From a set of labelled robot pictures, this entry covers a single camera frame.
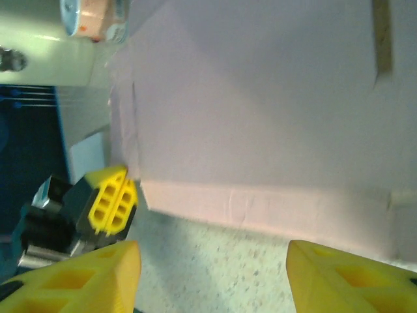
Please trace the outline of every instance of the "tape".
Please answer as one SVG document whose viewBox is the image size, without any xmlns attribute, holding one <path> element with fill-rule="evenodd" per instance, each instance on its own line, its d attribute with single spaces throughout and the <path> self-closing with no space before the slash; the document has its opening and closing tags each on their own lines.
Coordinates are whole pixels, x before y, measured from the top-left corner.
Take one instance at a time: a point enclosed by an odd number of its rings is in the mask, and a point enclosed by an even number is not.
<svg viewBox="0 0 417 313">
<path fill-rule="evenodd" d="M 128 0 L 60 0 L 68 35 L 120 43 L 127 34 Z"/>
</svg>

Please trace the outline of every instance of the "metal cylinder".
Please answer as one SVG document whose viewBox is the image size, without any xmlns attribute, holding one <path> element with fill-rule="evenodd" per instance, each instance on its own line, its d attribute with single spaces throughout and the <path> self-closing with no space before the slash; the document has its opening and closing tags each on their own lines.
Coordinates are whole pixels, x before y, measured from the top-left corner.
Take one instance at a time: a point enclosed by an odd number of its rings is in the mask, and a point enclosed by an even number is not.
<svg viewBox="0 0 417 313">
<path fill-rule="evenodd" d="M 19 259 L 18 266 L 28 269 L 38 269 L 59 261 L 67 260 L 69 257 L 68 254 L 29 245 Z"/>
</svg>

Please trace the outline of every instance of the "white surface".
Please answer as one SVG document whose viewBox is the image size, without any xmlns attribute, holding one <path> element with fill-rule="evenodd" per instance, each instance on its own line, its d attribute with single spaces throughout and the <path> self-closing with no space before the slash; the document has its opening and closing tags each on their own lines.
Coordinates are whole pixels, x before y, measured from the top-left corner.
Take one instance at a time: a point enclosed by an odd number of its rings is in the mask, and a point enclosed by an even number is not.
<svg viewBox="0 0 417 313">
<path fill-rule="evenodd" d="M 113 142 L 149 207 L 396 256 L 417 4 L 392 6 L 394 73 L 376 82 L 370 2 L 162 5 L 111 62 Z"/>
<path fill-rule="evenodd" d="M 417 262 L 417 205 L 399 207 L 395 214 L 394 231 L 402 260 Z"/>
<path fill-rule="evenodd" d="M 70 149 L 71 181 L 76 183 L 85 173 L 105 168 L 104 136 L 101 132 L 89 136 Z"/>
<path fill-rule="evenodd" d="M 394 77 L 375 84 L 370 1 L 168 1 L 123 59 L 141 179 L 415 188 L 417 3 L 392 6 Z"/>
<path fill-rule="evenodd" d="M 27 57 L 24 70 L 0 73 L 0 83 L 84 86 L 90 80 L 95 46 L 68 37 L 58 0 L 1 0 L 0 46 Z"/>
<path fill-rule="evenodd" d="M 57 87 L 64 146 L 68 156 L 73 145 L 110 124 L 110 82 L 106 63 L 119 48 L 117 45 L 96 44 L 93 73 L 88 86 Z"/>
</svg>

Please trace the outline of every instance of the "yellow plastic part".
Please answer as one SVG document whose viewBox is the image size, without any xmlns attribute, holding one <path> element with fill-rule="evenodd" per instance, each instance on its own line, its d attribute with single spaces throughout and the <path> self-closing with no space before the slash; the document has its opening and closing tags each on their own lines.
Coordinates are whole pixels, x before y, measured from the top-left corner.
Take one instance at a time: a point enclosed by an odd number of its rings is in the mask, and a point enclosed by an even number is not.
<svg viewBox="0 0 417 313">
<path fill-rule="evenodd" d="M 24 285 L 0 312 L 132 313 L 140 272 L 137 243 L 123 241 L 15 276 Z"/>
<path fill-rule="evenodd" d="M 297 313 L 415 313 L 417 273 L 307 241 L 291 241 Z"/>
<path fill-rule="evenodd" d="M 112 166 L 85 174 L 91 188 L 98 188 L 98 195 L 90 209 L 88 219 L 96 234 L 119 233 L 126 226 L 137 192 L 134 181 L 126 179 L 125 166 Z"/>
<path fill-rule="evenodd" d="M 137 202 L 135 182 L 131 179 L 126 179 L 117 196 L 114 205 L 115 209 L 109 214 L 106 223 L 107 235 L 119 233 L 126 227 L 130 212 L 133 206 L 137 205 Z"/>
</svg>

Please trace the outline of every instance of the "speckled countertop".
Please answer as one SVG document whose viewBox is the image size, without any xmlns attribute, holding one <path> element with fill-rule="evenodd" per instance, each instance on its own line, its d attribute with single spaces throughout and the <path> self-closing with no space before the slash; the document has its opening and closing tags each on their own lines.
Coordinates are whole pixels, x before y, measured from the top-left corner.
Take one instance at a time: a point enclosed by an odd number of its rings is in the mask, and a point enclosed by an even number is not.
<svg viewBox="0 0 417 313">
<path fill-rule="evenodd" d="M 155 312 L 295 312 L 288 242 L 139 210 L 142 274 L 136 306 Z"/>
</svg>

